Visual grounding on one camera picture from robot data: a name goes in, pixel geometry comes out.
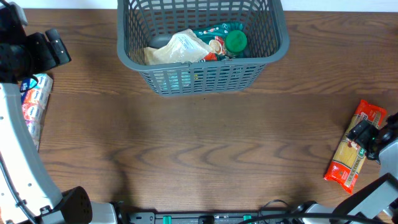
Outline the red spaghetti packet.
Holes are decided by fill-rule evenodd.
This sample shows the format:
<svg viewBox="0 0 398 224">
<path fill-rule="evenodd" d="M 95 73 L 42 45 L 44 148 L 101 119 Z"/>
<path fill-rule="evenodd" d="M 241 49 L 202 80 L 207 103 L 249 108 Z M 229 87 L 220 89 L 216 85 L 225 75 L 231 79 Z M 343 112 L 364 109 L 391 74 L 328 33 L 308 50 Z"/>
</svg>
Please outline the red spaghetti packet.
<svg viewBox="0 0 398 224">
<path fill-rule="evenodd" d="M 324 175 L 325 180 L 339 183 L 349 194 L 353 193 L 354 185 L 365 161 L 366 151 L 347 138 L 348 133 L 362 120 L 369 121 L 379 128 L 387 111 L 376 105 L 361 100 L 351 122 L 336 148 L 330 165 Z"/>
</svg>

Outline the green Nescafe coffee pouch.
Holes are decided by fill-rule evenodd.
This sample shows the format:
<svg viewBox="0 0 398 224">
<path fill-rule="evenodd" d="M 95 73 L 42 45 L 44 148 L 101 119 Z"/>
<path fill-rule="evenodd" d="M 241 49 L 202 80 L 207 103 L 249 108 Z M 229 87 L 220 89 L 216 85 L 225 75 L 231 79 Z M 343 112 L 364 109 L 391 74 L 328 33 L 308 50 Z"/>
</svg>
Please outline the green Nescafe coffee pouch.
<svg viewBox="0 0 398 224">
<path fill-rule="evenodd" d="M 243 57 L 243 52 L 241 52 L 237 57 L 226 55 L 226 49 L 224 46 L 224 40 L 229 32 L 232 30 L 241 30 L 243 32 L 243 28 L 244 26 L 240 22 L 224 22 L 211 27 L 194 30 L 193 33 L 212 48 L 212 51 L 201 59 L 200 62 L 220 61 L 224 59 Z"/>
</svg>

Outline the beige powder pouch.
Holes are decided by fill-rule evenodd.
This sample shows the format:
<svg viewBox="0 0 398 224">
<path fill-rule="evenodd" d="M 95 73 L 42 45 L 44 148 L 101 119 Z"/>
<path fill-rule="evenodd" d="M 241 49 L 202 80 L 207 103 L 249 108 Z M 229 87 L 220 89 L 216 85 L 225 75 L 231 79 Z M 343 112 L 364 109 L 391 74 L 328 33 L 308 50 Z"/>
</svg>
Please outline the beige powder pouch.
<svg viewBox="0 0 398 224">
<path fill-rule="evenodd" d="M 191 29 L 187 29 L 174 34 L 166 46 L 159 49 L 144 48 L 144 58 L 146 65 L 194 63 L 213 52 L 212 47 L 199 39 Z"/>
</svg>

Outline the green lid jar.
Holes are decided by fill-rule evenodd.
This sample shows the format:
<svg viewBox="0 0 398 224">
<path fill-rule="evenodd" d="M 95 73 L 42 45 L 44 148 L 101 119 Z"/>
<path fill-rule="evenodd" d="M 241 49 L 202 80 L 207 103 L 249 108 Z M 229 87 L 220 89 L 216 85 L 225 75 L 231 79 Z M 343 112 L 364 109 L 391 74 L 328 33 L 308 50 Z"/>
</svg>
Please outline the green lid jar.
<svg viewBox="0 0 398 224">
<path fill-rule="evenodd" d="M 241 30 L 232 30 L 228 33 L 224 40 L 226 55 L 230 57 L 237 57 L 244 51 L 248 44 L 246 34 Z"/>
</svg>

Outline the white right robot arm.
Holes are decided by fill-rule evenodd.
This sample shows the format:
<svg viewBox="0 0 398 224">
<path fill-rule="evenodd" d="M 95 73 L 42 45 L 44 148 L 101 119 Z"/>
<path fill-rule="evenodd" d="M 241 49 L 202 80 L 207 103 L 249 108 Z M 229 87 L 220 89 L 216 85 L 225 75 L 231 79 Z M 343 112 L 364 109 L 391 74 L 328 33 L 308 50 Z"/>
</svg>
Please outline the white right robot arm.
<svg viewBox="0 0 398 224">
<path fill-rule="evenodd" d="M 325 213 L 329 217 L 298 218 L 298 223 L 354 223 L 349 216 L 380 222 L 377 217 L 380 212 L 385 212 L 393 223 L 397 223 L 397 115 L 389 116 L 381 129 L 362 121 L 348 133 L 348 139 L 351 146 L 361 147 L 369 160 L 381 166 L 379 178 L 335 208 L 315 202 L 306 205 L 303 214 Z"/>
</svg>

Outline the mint green wipes packet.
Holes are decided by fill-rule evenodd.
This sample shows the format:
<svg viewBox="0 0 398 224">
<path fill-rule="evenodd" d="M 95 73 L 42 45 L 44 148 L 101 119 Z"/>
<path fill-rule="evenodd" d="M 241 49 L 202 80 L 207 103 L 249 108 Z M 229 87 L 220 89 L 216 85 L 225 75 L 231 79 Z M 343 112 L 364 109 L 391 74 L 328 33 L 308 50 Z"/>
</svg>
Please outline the mint green wipes packet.
<svg viewBox="0 0 398 224">
<path fill-rule="evenodd" d="M 191 85 L 191 77 L 189 72 L 176 72 L 169 70 L 166 72 L 158 72 L 154 74 L 155 80 L 162 91 L 179 91 L 182 88 Z"/>
</svg>

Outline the Kleenex tissue multipack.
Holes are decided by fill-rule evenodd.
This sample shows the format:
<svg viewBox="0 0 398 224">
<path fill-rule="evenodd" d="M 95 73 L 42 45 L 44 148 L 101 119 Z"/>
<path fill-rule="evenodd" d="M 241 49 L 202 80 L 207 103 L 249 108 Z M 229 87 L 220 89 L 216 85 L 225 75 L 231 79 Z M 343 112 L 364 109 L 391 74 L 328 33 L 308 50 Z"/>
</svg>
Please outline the Kleenex tissue multipack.
<svg viewBox="0 0 398 224">
<path fill-rule="evenodd" d="M 37 150 L 52 85 L 53 79 L 49 75 L 39 73 L 23 80 L 20 86 L 22 113 Z"/>
</svg>

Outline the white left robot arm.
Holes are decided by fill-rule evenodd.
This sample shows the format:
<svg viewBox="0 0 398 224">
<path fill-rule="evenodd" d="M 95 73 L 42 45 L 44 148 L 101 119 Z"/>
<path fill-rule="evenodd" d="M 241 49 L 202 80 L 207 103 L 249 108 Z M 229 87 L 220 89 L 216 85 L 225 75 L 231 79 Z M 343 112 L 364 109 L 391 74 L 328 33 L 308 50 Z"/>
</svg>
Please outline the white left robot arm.
<svg viewBox="0 0 398 224">
<path fill-rule="evenodd" d="M 110 203 L 83 187 L 61 192 L 46 171 L 22 113 L 19 81 L 71 61 L 55 29 L 26 35 L 27 19 L 1 1 L 1 220 L 4 223 L 117 223 Z"/>
</svg>

